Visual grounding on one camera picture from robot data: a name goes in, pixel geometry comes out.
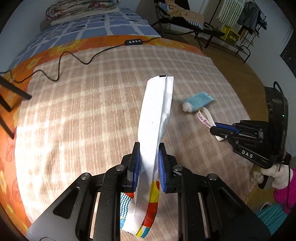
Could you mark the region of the white ribbon band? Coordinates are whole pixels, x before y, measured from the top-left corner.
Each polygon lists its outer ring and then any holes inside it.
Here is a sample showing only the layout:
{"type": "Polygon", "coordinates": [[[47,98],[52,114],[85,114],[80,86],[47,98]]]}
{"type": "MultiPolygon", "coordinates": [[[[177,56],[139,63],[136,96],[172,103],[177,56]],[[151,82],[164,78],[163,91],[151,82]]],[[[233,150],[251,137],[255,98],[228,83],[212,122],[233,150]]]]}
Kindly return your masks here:
{"type": "Polygon", "coordinates": [[[210,112],[205,107],[197,110],[197,118],[203,125],[205,125],[209,129],[213,126],[216,126],[210,112]]]}

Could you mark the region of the light blue cream tube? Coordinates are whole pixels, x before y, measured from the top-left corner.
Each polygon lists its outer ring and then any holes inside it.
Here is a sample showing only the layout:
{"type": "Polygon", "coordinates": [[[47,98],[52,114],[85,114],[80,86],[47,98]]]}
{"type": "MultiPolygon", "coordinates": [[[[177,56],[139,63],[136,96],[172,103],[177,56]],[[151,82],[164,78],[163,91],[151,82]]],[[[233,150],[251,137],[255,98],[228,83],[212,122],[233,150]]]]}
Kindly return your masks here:
{"type": "Polygon", "coordinates": [[[209,104],[213,100],[214,100],[213,97],[211,97],[206,92],[202,91],[196,95],[191,96],[185,102],[183,102],[182,109],[184,112],[194,113],[198,109],[205,107],[207,104],[209,104]]]}

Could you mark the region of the teal trouser leg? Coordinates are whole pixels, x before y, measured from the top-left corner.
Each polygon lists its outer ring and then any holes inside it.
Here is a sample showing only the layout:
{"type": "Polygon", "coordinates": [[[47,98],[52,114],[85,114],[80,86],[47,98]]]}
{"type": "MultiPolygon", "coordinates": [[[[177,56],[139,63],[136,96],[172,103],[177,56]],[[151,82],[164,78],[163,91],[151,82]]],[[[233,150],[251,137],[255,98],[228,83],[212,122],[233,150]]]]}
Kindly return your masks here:
{"type": "Polygon", "coordinates": [[[274,234],[287,218],[280,204],[273,204],[258,211],[256,215],[267,226],[271,234],[274,234]]]}

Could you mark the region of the beige plaid blanket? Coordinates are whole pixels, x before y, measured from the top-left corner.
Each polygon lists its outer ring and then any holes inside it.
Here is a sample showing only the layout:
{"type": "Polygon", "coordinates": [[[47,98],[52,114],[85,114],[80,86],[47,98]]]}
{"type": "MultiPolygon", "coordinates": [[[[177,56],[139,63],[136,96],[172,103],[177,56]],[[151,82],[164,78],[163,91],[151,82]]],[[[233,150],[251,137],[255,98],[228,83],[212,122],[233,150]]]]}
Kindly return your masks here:
{"type": "Polygon", "coordinates": [[[182,102],[204,91],[214,98],[213,119],[248,118],[237,94],[208,57],[152,45],[105,53],[90,49],[37,66],[16,128],[16,177],[25,212],[35,221],[82,173],[119,164],[137,140],[149,78],[174,77],[171,115],[163,138],[168,154],[192,172],[215,173],[241,199],[254,188],[251,165],[226,141],[217,141],[182,102]]]}

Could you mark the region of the yellow plastic crate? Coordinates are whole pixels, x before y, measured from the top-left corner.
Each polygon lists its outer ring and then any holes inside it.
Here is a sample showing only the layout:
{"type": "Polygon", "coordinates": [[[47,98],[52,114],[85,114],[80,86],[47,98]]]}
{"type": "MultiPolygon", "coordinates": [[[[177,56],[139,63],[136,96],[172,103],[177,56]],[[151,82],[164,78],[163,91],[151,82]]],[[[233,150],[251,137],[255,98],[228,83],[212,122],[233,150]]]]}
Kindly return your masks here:
{"type": "Polygon", "coordinates": [[[224,36],[221,37],[222,40],[233,46],[237,44],[240,35],[238,35],[232,28],[224,25],[221,32],[224,33],[224,36]]]}

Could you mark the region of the black clothes rack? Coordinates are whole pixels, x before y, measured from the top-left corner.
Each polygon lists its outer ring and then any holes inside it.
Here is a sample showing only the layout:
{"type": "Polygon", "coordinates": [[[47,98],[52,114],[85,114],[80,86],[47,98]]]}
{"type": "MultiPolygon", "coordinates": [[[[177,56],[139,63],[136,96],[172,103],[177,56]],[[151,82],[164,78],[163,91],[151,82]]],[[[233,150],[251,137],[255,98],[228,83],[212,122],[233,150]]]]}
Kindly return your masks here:
{"type": "MultiPolygon", "coordinates": [[[[211,21],[214,20],[214,18],[217,18],[222,5],[223,1],[219,1],[210,19],[211,21]]],[[[243,62],[246,62],[251,56],[250,47],[254,46],[255,38],[259,38],[260,30],[267,29],[266,15],[260,9],[256,1],[245,1],[240,17],[232,29],[240,35],[237,44],[233,46],[221,38],[216,38],[218,40],[217,45],[230,51],[235,57],[241,59],[243,62]]]]}

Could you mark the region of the striped green towel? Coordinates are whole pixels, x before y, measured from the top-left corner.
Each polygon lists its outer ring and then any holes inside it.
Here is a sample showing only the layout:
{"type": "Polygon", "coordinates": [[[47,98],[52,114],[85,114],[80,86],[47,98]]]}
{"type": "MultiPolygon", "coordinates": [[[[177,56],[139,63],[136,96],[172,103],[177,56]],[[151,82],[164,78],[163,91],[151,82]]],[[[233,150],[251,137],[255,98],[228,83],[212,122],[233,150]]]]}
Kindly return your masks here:
{"type": "Polygon", "coordinates": [[[218,20],[227,27],[234,27],[244,8],[245,0],[224,0],[217,16],[218,20]]]}

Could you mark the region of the black folding chair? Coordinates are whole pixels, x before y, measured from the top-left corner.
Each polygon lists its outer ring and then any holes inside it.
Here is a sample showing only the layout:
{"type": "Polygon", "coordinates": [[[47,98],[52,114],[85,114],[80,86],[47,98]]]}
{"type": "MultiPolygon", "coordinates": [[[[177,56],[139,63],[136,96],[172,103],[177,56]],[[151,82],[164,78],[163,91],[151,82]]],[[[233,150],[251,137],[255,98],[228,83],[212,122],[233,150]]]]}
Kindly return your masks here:
{"type": "Polygon", "coordinates": [[[209,46],[209,44],[211,43],[211,40],[214,37],[221,38],[222,36],[224,36],[224,33],[214,29],[214,27],[211,24],[205,21],[203,24],[199,24],[193,21],[186,21],[182,17],[170,17],[167,13],[168,6],[165,4],[165,1],[154,1],[154,7],[156,10],[157,21],[152,24],[152,27],[158,25],[161,31],[161,36],[165,34],[163,25],[168,25],[168,24],[188,29],[189,32],[187,33],[188,34],[193,33],[195,35],[195,40],[197,40],[199,45],[201,45],[201,41],[198,35],[200,33],[208,35],[209,39],[205,45],[205,48],[209,46]]]}

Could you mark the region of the tan clothes on chair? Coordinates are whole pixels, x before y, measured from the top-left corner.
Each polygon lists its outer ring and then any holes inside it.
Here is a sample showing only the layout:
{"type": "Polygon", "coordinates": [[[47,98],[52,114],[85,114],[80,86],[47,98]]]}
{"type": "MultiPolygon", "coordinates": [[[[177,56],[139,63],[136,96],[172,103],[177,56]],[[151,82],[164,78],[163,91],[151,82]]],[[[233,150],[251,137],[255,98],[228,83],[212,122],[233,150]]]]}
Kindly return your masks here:
{"type": "Polygon", "coordinates": [[[165,0],[165,4],[168,6],[168,15],[170,17],[182,17],[186,21],[193,21],[199,24],[204,23],[204,16],[195,11],[191,11],[189,7],[189,1],[180,0],[165,0]]]}

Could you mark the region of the blue checked bed cover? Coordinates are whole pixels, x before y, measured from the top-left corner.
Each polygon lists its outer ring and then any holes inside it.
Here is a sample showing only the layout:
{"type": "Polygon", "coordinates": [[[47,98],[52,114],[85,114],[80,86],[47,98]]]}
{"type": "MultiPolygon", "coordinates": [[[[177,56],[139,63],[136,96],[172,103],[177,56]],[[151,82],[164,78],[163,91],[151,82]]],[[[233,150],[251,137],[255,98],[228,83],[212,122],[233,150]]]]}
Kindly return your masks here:
{"type": "Polygon", "coordinates": [[[49,27],[27,44],[9,68],[60,45],[66,50],[82,39],[115,35],[159,36],[147,20],[131,9],[119,8],[113,13],[85,16],[49,27]]]}

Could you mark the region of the black tripod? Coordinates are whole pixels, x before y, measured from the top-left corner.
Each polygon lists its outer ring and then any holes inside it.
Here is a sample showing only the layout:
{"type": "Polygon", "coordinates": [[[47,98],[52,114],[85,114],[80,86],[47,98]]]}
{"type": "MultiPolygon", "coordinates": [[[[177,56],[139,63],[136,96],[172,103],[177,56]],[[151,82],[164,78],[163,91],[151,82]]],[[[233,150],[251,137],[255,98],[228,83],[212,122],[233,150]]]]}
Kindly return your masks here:
{"type": "MultiPolygon", "coordinates": [[[[1,94],[1,107],[6,110],[8,113],[11,113],[13,110],[13,106],[11,105],[12,100],[14,97],[19,96],[22,99],[30,100],[32,96],[28,94],[27,92],[19,89],[12,83],[10,83],[8,80],[6,80],[4,77],[1,76],[1,87],[3,87],[6,92],[6,98],[4,98],[1,94]]],[[[6,122],[4,121],[3,117],[1,116],[1,127],[4,129],[6,134],[11,138],[15,138],[15,133],[11,131],[11,129],[8,127],[6,122]]]]}

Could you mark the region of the folded floral quilt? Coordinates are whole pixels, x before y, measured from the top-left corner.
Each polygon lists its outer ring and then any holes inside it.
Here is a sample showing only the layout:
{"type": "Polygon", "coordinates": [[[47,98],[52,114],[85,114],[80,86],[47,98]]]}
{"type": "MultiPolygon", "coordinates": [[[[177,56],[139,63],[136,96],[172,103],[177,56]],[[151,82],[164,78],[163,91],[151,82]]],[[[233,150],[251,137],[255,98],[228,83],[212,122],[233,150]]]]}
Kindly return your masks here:
{"type": "Polygon", "coordinates": [[[119,4],[117,0],[55,1],[46,10],[46,21],[53,22],[70,15],[90,13],[92,10],[114,10],[119,4]]]}

